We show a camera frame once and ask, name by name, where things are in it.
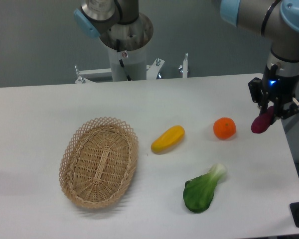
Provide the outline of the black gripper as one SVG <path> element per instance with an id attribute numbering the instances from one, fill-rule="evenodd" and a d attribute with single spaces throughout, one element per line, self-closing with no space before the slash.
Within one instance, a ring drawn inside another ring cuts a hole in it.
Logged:
<path id="1" fill-rule="evenodd" d="M 295 95 L 299 75 L 281 76 L 278 71 L 279 66 L 276 63 L 266 67 L 262 77 L 263 97 L 260 102 L 260 115 L 265 114 L 271 106 L 271 124 L 277 119 L 285 120 L 299 113 L 299 99 Z"/>

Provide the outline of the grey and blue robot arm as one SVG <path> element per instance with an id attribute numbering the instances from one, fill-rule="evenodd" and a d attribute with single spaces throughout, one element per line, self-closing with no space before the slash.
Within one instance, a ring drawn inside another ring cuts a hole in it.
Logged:
<path id="1" fill-rule="evenodd" d="M 272 41 L 264 75 L 249 82 L 259 119 L 273 124 L 299 112 L 295 90 L 299 82 L 299 0 L 216 0 L 221 18 Z M 150 40 L 150 21 L 136 0 L 84 0 L 74 19 L 91 38 L 112 48 L 122 71 L 121 81 L 134 79 L 127 56 Z"/>

